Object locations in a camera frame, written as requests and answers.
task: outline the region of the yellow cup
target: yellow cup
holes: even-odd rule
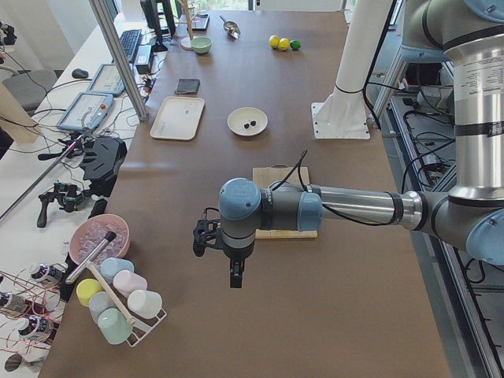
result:
[[[102,285],[97,280],[86,278],[77,285],[77,298],[82,306],[89,307],[89,300],[99,291],[103,291]]]

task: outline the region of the black box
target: black box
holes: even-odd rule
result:
[[[135,67],[139,75],[146,75],[152,69],[152,61],[154,60],[154,53],[152,52],[151,45],[139,46],[139,51],[136,54]]]

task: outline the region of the keyboard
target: keyboard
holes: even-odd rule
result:
[[[123,45],[124,53],[129,63],[135,62],[141,40],[142,31],[140,29],[125,30],[120,35],[120,43]]]

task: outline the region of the spoon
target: spoon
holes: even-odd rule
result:
[[[220,15],[220,18],[224,22],[224,30],[234,39],[238,39],[239,35],[241,34],[241,31],[239,30],[239,27],[236,24],[236,22],[226,21],[226,19],[222,15]]]

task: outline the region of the white table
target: white table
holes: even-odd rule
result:
[[[127,23],[121,21],[121,16],[116,19],[118,34],[123,30],[141,28],[144,29],[144,24]],[[89,72],[89,77],[94,77],[101,63],[110,63],[111,55],[103,39],[100,29],[97,27],[89,36],[87,41],[82,45],[76,56],[69,63],[66,70],[56,82],[55,86],[62,83],[68,83],[75,79],[72,78],[72,71],[77,68],[86,69]],[[164,59],[164,54],[158,54],[154,59],[152,71],[156,72],[161,61]],[[137,83],[141,83],[141,77],[137,77]],[[69,85],[59,87],[51,91],[47,99],[40,105],[39,110],[49,108],[67,109],[73,99],[81,91],[85,91],[89,86],[89,81],[81,81],[71,83]],[[116,134],[111,136],[120,136],[129,147],[131,138],[135,134],[136,125],[139,123],[138,117],[132,108],[129,99],[125,97],[116,98],[114,106],[109,111],[109,115],[103,121],[102,126],[94,131],[94,134],[105,132],[105,129],[113,122],[114,118],[121,110],[128,109],[121,113],[115,123],[114,131]],[[34,117],[35,120],[42,120],[42,125],[55,125],[61,118],[62,112],[40,113]],[[55,127],[43,128],[43,134],[52,140],[64,137]],[[12,150],[20,150],[24,152],[40,150],[46,147],[44,138],[38,137],[33,144],[14,143],[10,148]],[[60,152],[61,146],[56,145],[51,148],[51,152]],[[37,155],[41,152],[47,152],[47,149],[34,153],[22,154],[14,151],[7,151],[6,155],[0,161],[0,183],[2,190],[0,191],[0,213],[3,213],[16,199],[35,181],[37,177],[54,161],[39,161]],[[65,160],[69,165],[76,167],[80,163],[80,157]],[[0,224],[0,240],[3,245],[2,267],[3,272],[16,275],[23,269],[28,268],[31,263],[62,263],[68,253],[68,243],[73,232],[88,218],[92,206],[95,201],[90,198],[79,206],[79,211],[66,213],[59,210],[57,202],[49,204],[47,209],[47,226],[45,228],[37,228],[36,221],[41,210],[41,202],[38,196],[44,191],[52,188],[54,182],[59,180],[65,183],[77,183],[74,180],[82,181],[83,170],[80,168],[67,170],[63,165],[58,165],[49,175],[43,179],[39,185],[29,194]],[[28,278],[28,273],[25,271],[22,275]],[[0,285],[1,291],[10,291],[13,285],[7,279],[4,279]],[[59,313],[62,314],[64,304],[59,305]],[[12,321],[8,321],[0,314],[0,337],[7,337],[13,330]],[[5,348],[6,342],[0,339],[0,348]],[[26,358],[35,360],[43,357],[47,350],[31,350]],[[9,352],[0,351],[0,363],[10,356]],[[0,376],[17,377],[33,377],[37,373],[33,373],[26,368],[18,369],[14,372],[7,373],[3,368],[0,368]]]

